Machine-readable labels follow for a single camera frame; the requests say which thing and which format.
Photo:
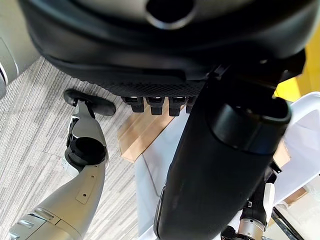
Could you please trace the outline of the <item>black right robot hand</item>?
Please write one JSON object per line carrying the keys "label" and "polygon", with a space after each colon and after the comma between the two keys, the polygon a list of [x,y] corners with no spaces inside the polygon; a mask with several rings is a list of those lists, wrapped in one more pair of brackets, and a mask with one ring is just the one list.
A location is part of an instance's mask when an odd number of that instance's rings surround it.
{"label": "black right robot hand", "polygon": [[273,160],[242,210],[241,219],[250,219],[267,228],[275,200],[275,182],[282,170]]}

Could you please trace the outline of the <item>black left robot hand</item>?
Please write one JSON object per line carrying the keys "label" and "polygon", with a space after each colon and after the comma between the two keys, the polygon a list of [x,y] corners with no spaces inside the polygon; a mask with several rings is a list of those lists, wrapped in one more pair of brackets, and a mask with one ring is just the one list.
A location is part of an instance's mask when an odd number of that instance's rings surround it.
{"label": "black left robot hand", "polygon": [[292,118],[277,85],[302,73],[317,0],[21,0],[59,70],[134,112],[190,116],[155,219],[160,240],[211,240],[243,208]]}

